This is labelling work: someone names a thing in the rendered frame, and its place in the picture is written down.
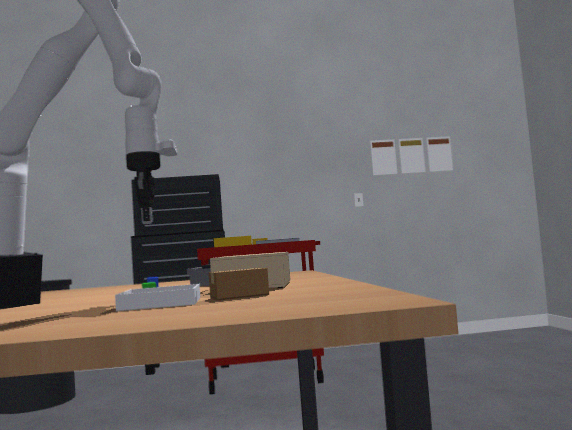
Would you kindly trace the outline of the brown cardboard box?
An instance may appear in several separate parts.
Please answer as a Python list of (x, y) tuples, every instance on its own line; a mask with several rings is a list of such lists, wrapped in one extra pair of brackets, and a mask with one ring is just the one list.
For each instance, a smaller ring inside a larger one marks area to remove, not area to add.
[(210, 299), (227, 300), (265, 295), (268, 288), (267, 270), (252, 269), (209, 272)]

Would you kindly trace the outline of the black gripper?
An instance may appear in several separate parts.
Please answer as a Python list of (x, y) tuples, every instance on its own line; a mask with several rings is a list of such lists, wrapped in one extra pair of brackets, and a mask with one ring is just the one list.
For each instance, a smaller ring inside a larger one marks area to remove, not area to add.
[[(151, 176), (152, 170), (160, 168), (160, 154), (157, 152), (133, 152), (126, 155), (127, 169), (136, 171), (134, 184), (138, 203), (141, 208), (142, 223), (152, 224), (152, 207), (154, 205), (155, 179)], [(139, 178), (139, 179), (138, 179)], [(149, 191), (150, 190), (150, 191)]]

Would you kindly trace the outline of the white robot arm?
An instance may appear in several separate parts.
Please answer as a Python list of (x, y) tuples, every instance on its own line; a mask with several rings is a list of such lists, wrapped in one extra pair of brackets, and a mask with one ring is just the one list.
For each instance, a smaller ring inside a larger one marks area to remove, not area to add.
[(117, 90), (142, 98), (125, 111), (126, 155), (142, 151), (177, 155), (172, 140), (159, 143), (156, 112), (161, 80), (155, 71), (139, 67), (140, 51), (116, 12), (119, 0), (77, 1), (85, 9), (79, 21), (44, 42), (0, 111), (0, 153), (4, 154), (0, 154), (0, 255), (23, 254), (31, 133), (98, 34), (112, 61)]

